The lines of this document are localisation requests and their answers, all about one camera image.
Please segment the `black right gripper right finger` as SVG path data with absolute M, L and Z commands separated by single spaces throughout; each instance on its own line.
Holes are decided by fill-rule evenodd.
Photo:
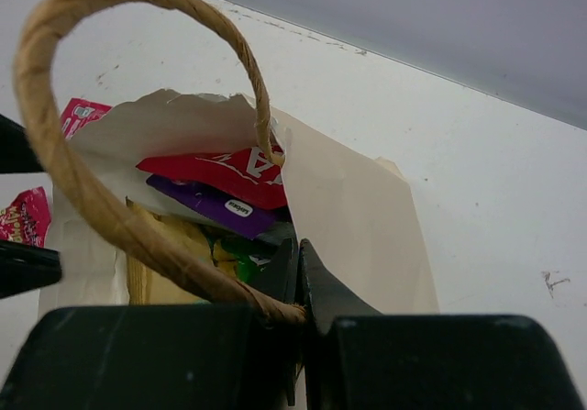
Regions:
M 311 409 L 581 409 L 559 349 L 517 315 L 385 315 L 303 240 L 298 292 L 308 316 Z

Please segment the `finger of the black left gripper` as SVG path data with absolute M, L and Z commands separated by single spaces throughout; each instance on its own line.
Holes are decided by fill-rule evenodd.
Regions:
M 59 253 L 13 241 L 1 241 L 0 295 L 8 298 L 58 283 Z
M 24 128 L 3 115 L 0 116 L 0 172 L 2 174 L 45 172 L 28 144 Z

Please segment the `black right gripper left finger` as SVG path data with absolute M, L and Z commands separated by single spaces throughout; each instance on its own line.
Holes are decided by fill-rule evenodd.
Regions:
M 284 409 L 295 332 L 247 305 L 58 308 L 32 328 L 4 409 Z

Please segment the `small red mints packet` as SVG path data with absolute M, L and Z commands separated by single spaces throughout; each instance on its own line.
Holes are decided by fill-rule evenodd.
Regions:
M 44 248 L 50 222 L 50 207 L 44 189 L 26 190 L 1 210 L 1 239 Z

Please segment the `small red white packet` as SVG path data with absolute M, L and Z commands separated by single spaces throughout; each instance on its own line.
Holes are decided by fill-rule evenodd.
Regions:
M 111 108 L 111 105 L 90 102 L 82 98 L 72 98 L 61 112 L 63 136 L 66 139 L 71 139 L 83 127 L 100 120 Z

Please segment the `tan kraft chips bag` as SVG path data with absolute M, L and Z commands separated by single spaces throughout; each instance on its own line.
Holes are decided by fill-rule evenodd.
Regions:
M 245 300 L 245 285 L 236 276 L 236 259 L 215 257 L 200 227 L 179 217 L 152 213 L 129 199 L 126 205 L 144 227 L 132 229 L 138 245 L 127 255 L 132 305 Z

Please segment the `green candy bag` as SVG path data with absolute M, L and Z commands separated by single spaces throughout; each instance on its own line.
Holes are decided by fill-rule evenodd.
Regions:
M 218 238 L 211 246 L 215 266 L 245 283 L 264 271 L 276 250 L 275 246 L 240 237 Z

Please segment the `beige paper bag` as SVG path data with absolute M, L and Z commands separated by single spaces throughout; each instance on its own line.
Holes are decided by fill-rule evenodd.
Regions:
M 160 90 L 114 107 L 66 139 L 51 85 L 60 41 L 82 20 L 125 3 L 179 11 L 236 53 L 252 96 Z M 126 302 L 122 258 L 144 228 L 126 200 L 154 200 L 138 187 L 136 164 L 154 156 L 228 153 L 258 147 L 281 168 L 299 238 L 326 267 L 378 311 L 427 315 L 437 294 L 410 186 L 391 161 L 373 160 L 274 108 L 248 42 L 203 0 L 44 0 L 22 29 L 13 67 L 20 115 L 33 151 L 53 183 L 50 235 L 64 252 L 66 276 L 39 297 L 41 310 Z M 306 307 L 288 305 L 245 283 L 245 300 L 263 316 L 290 321 Z

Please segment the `purple Fox's berries bag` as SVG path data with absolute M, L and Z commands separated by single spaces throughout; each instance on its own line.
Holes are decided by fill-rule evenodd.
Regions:
M 146 184 L 195 213 L 248 239 L 268 231 L 278 220 L 271 210 L 246 203 L 235 196 L 198 182 L 173 181 L 152 174 Z

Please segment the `large red snack bag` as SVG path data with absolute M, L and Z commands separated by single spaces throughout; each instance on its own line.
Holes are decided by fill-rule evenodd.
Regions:
M 287 205 L 281 168 L 258 147 L 232 153 L 149 157 L 137 168 L 174 181 L 203 183 L 266 210 Z

